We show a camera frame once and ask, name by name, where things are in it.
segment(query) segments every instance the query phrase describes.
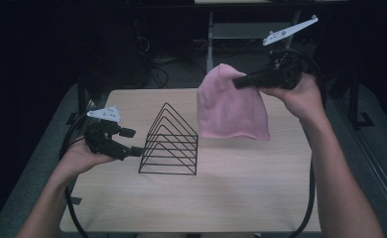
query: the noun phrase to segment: black wire rack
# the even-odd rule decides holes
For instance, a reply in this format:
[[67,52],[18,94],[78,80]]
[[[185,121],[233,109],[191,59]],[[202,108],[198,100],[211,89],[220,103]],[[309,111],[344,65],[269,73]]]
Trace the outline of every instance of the black wire rack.
[[196,176],[198,135],[169,103],[147,134],[140,174]]

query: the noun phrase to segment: person's right hand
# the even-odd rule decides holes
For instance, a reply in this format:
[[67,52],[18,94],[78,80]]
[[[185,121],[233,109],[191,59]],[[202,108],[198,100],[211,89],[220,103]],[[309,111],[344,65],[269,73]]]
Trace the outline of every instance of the person's right hand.
[[263,93],[275,96],[282,100],[286,108],[307,128],[316,123],[325,121],[321,92],[314,76],[302,73],[302,79],[292,89],[260,88]]

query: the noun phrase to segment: pink cloth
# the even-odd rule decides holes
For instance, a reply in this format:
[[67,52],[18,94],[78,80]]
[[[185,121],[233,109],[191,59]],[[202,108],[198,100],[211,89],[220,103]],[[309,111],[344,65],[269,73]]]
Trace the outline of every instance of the pink cloth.
[[270,140],[267,111],[258,89],[238,90],[233,85],[232,79],[243,75],[222,63],[205,76],[196,93],[202,137]]

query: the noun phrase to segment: black wire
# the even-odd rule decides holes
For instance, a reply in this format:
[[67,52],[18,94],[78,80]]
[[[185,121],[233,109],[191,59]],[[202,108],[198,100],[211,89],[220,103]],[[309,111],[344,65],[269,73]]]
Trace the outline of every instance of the black wire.
[[199,63],[191,61],[191,59],[184,59],[184,58],[175,58],[175,59],[171,59],[171,60],[168,60],[165,62],[159,62],[159,63],[156,63],[156,66],[154,68],[164,66],[167,64],[177,63],[177,62],[187,62],[187,63],[193,64],[193,65],[197,66],[204,75],[206,75],[205,69],[203,69],[203,67]]
[[[301,52],[298,52],[292,49],[284,49],[284,50],[281,50],[281,52],[286,52],[286,53],[295,54],[299,56],[299,58],[308,66],[308,68],[311,70],[311,73],[314,74],[317,79],[317,84],[321,92],[322,105],[323,105],[323,108],[325,108],[326,92],[325,92],[324,82],[322,79],[322,72],[318,64],[314,60],[312,60],[308,55],[305,55]],[[311,219],[312,212],[314,210],[315,196],[316,196],[316,193],[315,193],[316,179],[315,179],[313,164],[314,164],[313,159],[311,159],[311,168],[309,173],[309,200],[308,200],[308,207],[306,209],[305,217],[303,218],[302,224],[299,226],[299,228],[296,229],[296,231],[294,231],[289,236],[289,238],[297,237],[305,230],[306,226],[308,225]]]
[[[169,82],[169,74],[165,70],[158,68],[158,67],[152,67],[152,69],[155,70],[156,74],[152,73],[151,76],[152,76],[153,80],[157,82],[157,84],[159,85],[159,88],[167,87],[167,84]],[[164,82],[160,78],[159,71],[162,72],[166,77]]]
[[[82,115],[78,116],[75,119],[75,122],[72,124],[72,126],[70,126],[70,128],[67,131],[66,135],[64,136],[63,145],[62,145],[61,151],[60,151],[60,160],[65,155],[65,153],[66,153],[66,151],[67,151],[67,149],[68,149],[68,147],[70,145],[72,145],[76,141],[79,141],[79,140],[83,139],[83,138],[81,138],[81,139],[78,139],[78,140],[76,140],[76,141],[74,141],[72,143],[69,143],[69,140],[70,140],[70,137],[72,136],[72,133],[83,122],[83,119],[85,119],[85,114],[82,114]],[[75,210],[73,209],[73,204],[72,204],[71,197],[70,197],[69,186],[66,187],[66,189],[64,191],[64,196],[65,196],[66,204],[67,204],[67,207],[68,207],[68,210],[69,210],[70,218],[72,219],[73,224],[75,225],[76,229],[78,230],[79,234],[82,237],[88,238],[88,235],[85,233],[84,229],[79,224],[79,221],[78,221],[78,219],[76,217],[76,214],[75,214]]]
[[309,223],[309,220],[311,219],[312,212],[314,210],[314,204],[315,204],[315,174],[314,174],[314,163],[311,161],[311,168],[309,172],[309,200],[308,200],[308,208],[306,209],[305,217],[303,218],[302,224],[299,226],[299,228],[294,231],[289,237],[294,238],[299,236],[306,228],[306,226]]
[[71,145],[77,143],[78,141],[82,141],[82,140],[85,139],[85,138],[86,138],[86,137],[81,137],[81,138],[79,138],[78,140],[75,140],[75,141],[69,143],[69,145],[67,145],[67,147],[69,148]]

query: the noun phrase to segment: wooden table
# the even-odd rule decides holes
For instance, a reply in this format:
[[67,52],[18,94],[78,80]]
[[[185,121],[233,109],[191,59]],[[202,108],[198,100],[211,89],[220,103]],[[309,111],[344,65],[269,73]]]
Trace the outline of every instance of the wooden table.
[[[311,149],[298,121],[276,98],[263,95],[269,115],[269,142],[199,138],[197,175],[138,174],[141,158],[100,165],[80,175],[72,196],[87,231],[265,232],[293,231],[302,222],[309,197]],[[116,90],[120,126],[137,131],[144,147],[148,130],[169,102],[198,131],[195,89]],[[63,231],[76,231],[68,211]],[[317,206],[307,231],[320,231]]]

